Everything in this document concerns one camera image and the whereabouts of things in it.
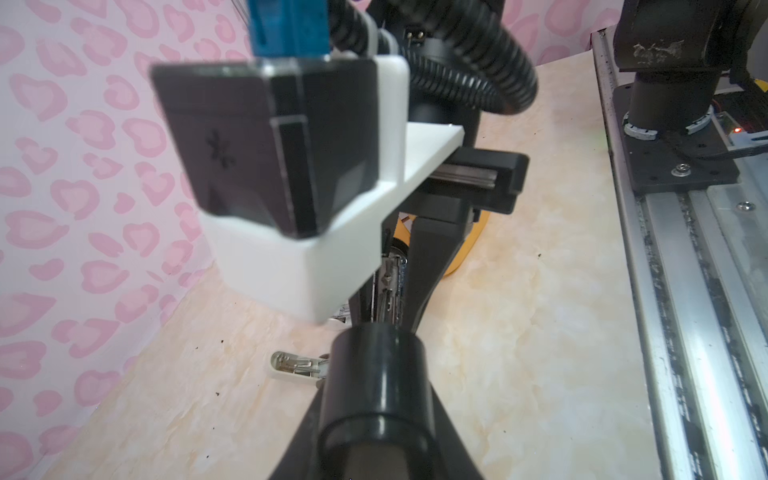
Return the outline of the stapler metal magazine part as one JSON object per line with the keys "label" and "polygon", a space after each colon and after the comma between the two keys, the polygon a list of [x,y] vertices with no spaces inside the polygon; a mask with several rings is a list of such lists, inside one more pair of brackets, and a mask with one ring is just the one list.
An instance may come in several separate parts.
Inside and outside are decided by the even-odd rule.
{"label": "stapler metal magazine part", "polygon": [[316,384],[327,377],[329,359],[275,351],[267,364],[268,374],[278,380]]}

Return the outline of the black stapler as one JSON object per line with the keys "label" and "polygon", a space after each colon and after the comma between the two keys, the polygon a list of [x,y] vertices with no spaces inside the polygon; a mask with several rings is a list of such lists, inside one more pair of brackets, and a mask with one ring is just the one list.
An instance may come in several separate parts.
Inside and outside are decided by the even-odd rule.
{"label": "black stapler", "polygon": [[406,266],[398,248],[383,258],[372,321],[333,341],[272,478],[481,478],[429,381],[424,344],[397,323]]}

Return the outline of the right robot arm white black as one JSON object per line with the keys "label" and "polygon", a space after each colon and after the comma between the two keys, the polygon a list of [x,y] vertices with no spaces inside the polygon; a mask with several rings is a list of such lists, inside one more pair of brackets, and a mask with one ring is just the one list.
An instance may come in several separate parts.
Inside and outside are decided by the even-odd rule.
{"label": "right robot arm white black", "polygon": [[[329,8],[337,48],[406,60],[412,120],[465,131],[462,146],[387,215],[382,266],[348,302],[353,325],[383,321],[412,332],[482,214],[515,207],[528,158],[475,142],[482,113],[512,116],[533,105],[537,72],[503,26],[499,1],[374,1],[366,11],[333,1]],[[715,136],[713,99],[728,77],[752,105],[766,104],[747,68],[766,19],[763,1],[624,3],[613,58],[634,77],[617,117],[636,190],[736,180],[735,155]]]}

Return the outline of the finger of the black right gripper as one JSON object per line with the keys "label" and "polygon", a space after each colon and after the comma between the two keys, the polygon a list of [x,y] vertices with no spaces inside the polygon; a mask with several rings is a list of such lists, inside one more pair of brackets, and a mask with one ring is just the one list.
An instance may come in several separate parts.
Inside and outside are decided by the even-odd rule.
{"label": "finger of the black right gripper", "polygon": [[406,330],[417,331],[432,294],[469,235],[473,217],[471,212],[458,221],[420,216],[413,222],[401,316]]}

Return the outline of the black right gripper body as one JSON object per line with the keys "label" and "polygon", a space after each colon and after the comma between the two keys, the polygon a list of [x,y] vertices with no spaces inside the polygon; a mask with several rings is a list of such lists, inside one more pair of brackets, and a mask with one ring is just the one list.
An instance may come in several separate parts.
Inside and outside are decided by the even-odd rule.
{"label": "black right gripper body", "polygon": [[373,1],[382,52],[410,70],[405,158],[392,211],[448,221],[475,210],[510,213],[527,156],[476,147],[483,113],[531,105],[531,61],[502,26],[500,1]]}

